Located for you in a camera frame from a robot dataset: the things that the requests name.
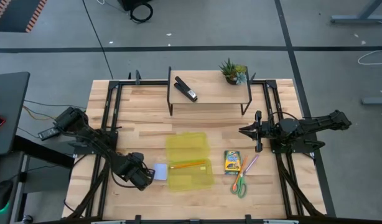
white cable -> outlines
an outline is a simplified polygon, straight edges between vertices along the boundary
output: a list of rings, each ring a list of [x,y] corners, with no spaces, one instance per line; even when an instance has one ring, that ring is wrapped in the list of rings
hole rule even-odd
[[[360,62],[361,59],[365,58],[366,56],[368,55],[371,55],[371,54],[375,54],[375,53],[378,53],[378,52],[382,52],[382,50],[375,50],[374,52],[370,52],[366,55],[363,55],[362,57],[360,57],[357,62],[360,64],[360,65],[382,65],[382,62],[380,63],[362,63]]]

crayola box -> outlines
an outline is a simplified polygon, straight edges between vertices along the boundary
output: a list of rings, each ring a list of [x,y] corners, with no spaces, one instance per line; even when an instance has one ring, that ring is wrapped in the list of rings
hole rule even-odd
[[[239,151],[224,151],[224,174],[238,175],[241,170],[241,156]]]

yellow plastic container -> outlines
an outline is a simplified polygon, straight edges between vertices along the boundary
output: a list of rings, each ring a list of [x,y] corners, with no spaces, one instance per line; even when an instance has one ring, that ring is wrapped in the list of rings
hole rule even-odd
[[[180,191],[205,189],[213,185],[209,152],[210,148],[205,133],[183,133],[169,136],[166,140],[169,188]]]

plant pot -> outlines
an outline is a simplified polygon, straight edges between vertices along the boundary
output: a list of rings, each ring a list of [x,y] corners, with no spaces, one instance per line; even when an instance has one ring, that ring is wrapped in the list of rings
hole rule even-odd
[[[231,84],[231,85],[236,85],[236,80],[231,80],[229,78],[226,77],[226,81]]]

potted plant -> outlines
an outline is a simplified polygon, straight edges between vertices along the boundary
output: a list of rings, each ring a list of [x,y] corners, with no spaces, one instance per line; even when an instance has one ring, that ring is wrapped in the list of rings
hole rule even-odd
[[[225,76],[226,81],[231,85],[239,85],[246,83],[246,66],[235,65],[228,59],[227,62],[219,66],[222,74]]]

